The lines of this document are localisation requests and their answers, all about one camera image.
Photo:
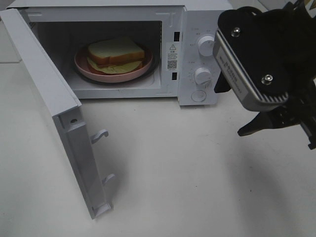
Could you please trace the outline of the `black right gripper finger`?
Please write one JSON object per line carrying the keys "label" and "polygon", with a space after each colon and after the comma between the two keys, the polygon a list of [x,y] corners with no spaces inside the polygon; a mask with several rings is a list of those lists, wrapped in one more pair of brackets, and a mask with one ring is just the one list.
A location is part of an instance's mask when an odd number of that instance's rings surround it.
{"label": "black right gripper finger", "polygon": [[260,112],[252,121],[238,130],[239,136],[248,136],[264,129],[272,127],[268,113]]}
{"label": "black right gripper finger", "polygon": [[219,78],[216,82],[216,85],[214,87],[215,93],[225,93],[231,90],[231,86],[227,82],[225,76],[223,74],[219,75]]}

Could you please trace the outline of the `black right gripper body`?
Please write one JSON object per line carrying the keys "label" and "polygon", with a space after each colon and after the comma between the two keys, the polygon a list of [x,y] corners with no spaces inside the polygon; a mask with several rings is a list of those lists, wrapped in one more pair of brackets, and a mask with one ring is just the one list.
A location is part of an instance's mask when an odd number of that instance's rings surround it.
{"label": "black right gripper body", "polygon": [[289,73],[289,99],[259,117],[268,119],[269,128],[285,128],[300,124],[316,147],[316,19],[303,4],[287,4],[282,9],[264,12],[258,17],[265,32],[272,32],[269,43]]}

